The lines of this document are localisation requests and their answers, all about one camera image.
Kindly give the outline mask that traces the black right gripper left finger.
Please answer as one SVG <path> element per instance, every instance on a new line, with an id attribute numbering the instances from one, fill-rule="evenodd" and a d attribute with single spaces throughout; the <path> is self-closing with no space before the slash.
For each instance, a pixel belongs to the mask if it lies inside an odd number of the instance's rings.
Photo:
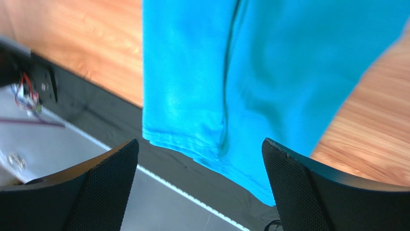
<path id="1" fill-rule="evenodd" d="M 131 139 L 106 153 L 0 189 L 3 231 L 118 231 L 138 164 Z"/>

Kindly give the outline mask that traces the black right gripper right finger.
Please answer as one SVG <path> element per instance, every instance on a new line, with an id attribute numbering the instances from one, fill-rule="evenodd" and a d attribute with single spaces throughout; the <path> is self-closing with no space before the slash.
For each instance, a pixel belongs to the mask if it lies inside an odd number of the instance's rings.
<path id="1" fill-rule="evenodd" d="M 407 231 L 409 187 L 354 176 L 266 138 L 262 144 L 285 231 Z"/>

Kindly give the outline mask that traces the teal t shirt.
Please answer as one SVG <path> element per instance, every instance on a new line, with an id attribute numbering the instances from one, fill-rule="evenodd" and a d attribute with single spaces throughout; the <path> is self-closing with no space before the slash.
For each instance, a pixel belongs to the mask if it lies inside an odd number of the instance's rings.
<path id="1" fill-rule="evenodd" d="M 142 137 L 275 200 L 265 138 L 310 156 L 407 0 L 144 0 Z"/>

